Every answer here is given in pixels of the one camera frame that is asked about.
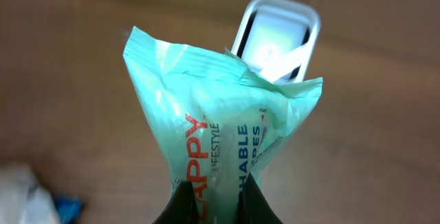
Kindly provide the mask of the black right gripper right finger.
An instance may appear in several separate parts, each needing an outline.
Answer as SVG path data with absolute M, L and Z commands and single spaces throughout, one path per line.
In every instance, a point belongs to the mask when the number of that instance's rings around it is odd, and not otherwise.
M 247 177 L 240 196 L 238 224 L 283 224 L 265 200 L 252 174 Z

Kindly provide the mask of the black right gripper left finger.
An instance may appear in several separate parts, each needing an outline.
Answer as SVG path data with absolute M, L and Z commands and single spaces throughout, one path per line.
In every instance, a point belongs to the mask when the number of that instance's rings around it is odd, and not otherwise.
M 173 193 L 164 211 L 153 224 L 198 224 L 198 213 L 193 185 L 181 182 Z

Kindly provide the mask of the mint wet wipes pack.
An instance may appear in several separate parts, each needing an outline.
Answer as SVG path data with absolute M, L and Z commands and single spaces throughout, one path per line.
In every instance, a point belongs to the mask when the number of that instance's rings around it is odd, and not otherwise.
M 173 185 L 193 186 L 200 223 L 236 221 L 249 175 L 277 156 L 322 93 L 322 78 L 275 85 L 231 53 L 139 28 L 123 57 Z

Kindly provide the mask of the blue Oreo cookie pack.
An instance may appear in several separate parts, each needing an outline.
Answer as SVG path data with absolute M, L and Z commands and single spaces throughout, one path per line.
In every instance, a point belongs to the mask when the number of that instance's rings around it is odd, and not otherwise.
M 79 218 L 83 202 L 77 197 L 52 197 L 61 224 L 73 224 Z

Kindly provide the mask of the beige tissue pack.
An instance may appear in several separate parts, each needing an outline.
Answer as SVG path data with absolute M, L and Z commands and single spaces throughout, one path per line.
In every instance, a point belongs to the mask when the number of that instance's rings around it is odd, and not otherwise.
M 1 166 L 1 224 L 60 224 L 51 194 L 27 164 Z

